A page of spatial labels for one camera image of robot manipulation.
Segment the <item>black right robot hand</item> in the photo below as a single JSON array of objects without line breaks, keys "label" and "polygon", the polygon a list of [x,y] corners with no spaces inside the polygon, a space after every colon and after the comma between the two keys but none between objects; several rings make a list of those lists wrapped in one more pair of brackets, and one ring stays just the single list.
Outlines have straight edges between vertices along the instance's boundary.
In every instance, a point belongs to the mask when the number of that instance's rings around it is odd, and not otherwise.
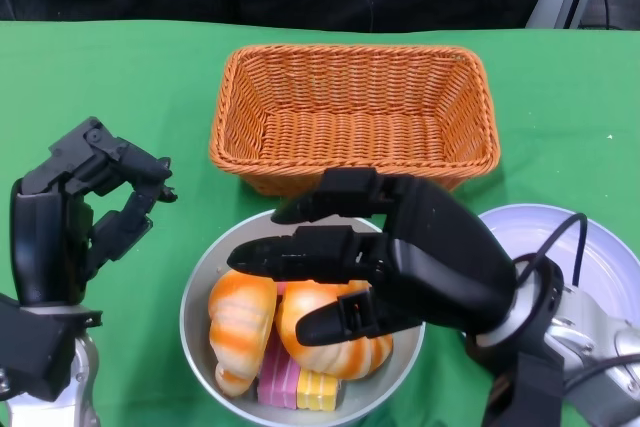
[{"label": "black right robot hand", "polygon": [[333,168],[272,220],[293,226],[293,234],[236,247],[227,260],[232,269],[277,282],[368,285],[297,320],[302,345],[375,338],[422,323],[482,334],[512,306],[513,261],[475,214],[432,181]]}]

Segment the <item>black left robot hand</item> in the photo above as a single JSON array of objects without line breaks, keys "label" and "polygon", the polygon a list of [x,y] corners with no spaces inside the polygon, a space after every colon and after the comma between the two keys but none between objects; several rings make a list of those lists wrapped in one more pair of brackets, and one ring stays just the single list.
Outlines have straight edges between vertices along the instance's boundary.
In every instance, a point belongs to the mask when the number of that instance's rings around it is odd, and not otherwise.
[{"label": "black left robot hand", "polygon": [[10,256],[26,307],[78,305],[87,283],[153,226],[149,213],[177,196],[171,160],[112,135],[90,117],[18,179],[10,205]]}]

